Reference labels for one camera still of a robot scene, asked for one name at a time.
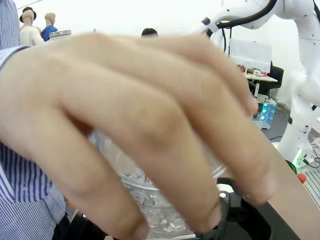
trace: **transparent container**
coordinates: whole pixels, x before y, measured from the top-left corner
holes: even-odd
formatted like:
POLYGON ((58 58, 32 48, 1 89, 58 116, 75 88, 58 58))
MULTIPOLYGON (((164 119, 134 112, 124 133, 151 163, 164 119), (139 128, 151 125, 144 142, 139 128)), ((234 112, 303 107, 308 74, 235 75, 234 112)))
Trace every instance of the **transparent container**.
MULTIPOLYGON (((145 215, 150 225, 148 239, 170 239, 192 234, 182 216, 176 212, 159 189, 110 138, 96 132, 91 142, 108 159, 145 215)), ((212 177, 216 179, 226 168, 206 147, 203 150, 212 169, 212 177)))
POLYGON ((50 39, 49 39, 48 43, 56 41, 56 40, 67 38, 69 36, 71 36, 71 30, 51 32, 49 35, 50 39))

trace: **person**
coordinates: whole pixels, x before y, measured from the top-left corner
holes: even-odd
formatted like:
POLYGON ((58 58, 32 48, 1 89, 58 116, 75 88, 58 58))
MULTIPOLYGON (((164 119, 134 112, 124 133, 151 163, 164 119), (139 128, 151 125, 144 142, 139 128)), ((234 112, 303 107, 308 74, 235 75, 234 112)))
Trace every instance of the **person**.
POLYGON ((158 32, 154 29, 154 28, 145 28, 143 31, 142 31, 142 34, 141 34, 141 37, 158 37, 158 32))
POLYGON ((0 56, 0 141, 117 239, 144 239, 149 227, 89 143, 94 129, 136 161, 196 232, 213 229, 221 215, 198 136, 253 203, 275 191, 269 159, 283 159, 249 118, 257 102, 240 71, 203 36, 88 33, 0 56))
MULTIPOLYGON (((2 16, 0 19, 0 66, 2 66, 11 54, 24 47, 18 47, 20 26, 15 3, 11 0, 0 0, 0 16, 2 16)), ((17 93, 18 89, 17 86, 12 94, 17 93)), ((61 239, 69 225, 68 218, 65 216, 64 196, 34 162, 17 154, 7 147, 5 142, 1 134, 0 239, 61 239)))

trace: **red object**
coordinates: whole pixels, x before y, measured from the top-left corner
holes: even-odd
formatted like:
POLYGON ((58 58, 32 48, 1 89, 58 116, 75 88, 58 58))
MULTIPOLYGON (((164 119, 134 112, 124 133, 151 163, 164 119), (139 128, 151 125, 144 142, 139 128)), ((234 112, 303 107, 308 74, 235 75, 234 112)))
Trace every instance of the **red object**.
POLYGON ((302 184, 305 184, 305 182, 307 181, 307 177, 306 177, 306 175, 304 175, 303 173, 299 173, 299 174, 298 174, 298 179, 300 180, 300 182, 301 182, 302 184))

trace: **table surface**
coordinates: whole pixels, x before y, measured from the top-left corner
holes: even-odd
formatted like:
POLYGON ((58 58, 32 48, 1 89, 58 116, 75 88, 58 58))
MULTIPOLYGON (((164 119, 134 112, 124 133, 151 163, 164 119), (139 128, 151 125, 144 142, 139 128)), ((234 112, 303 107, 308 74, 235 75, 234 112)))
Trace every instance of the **table surface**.
MULTIPOLYGON (((320 210, 285 161, 270 160, 278 188, 269 200, 301 240, 320 240, 320 210)), ((229 172, 222 177, 232 177, 229 172)))
POLYGON ((269 77, 269 76, 254 76, 254 75, 244 75, 246 79, 248 80, 257 80, 257 81, 263 81, 263 82, 273 82, 277 83, 278 80, 269 77))

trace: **blue shirt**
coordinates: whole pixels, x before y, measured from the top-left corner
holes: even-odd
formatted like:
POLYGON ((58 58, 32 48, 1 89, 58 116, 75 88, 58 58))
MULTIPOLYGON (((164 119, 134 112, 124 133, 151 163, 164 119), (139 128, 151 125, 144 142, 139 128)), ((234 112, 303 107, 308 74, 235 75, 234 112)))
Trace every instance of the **blue shirt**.
MULTIPOLYGON (((15 3, 0 0, 0 71, 14 53, 26 48, 18 46, 19 36, 15 3)), ((0 240, 51 240, 65 209, 64 196, 45 173, 0 143, 0 240)))
POLYGON ((57 32, 57 31, 58 31, 58 29, 56 29, 53 25, 49 25, 49 26, 45 27, 45 29, 42 30, 41 36, 42 36, 43 40, 45 42, 47 42, 50 40, 50 33, 57 32))

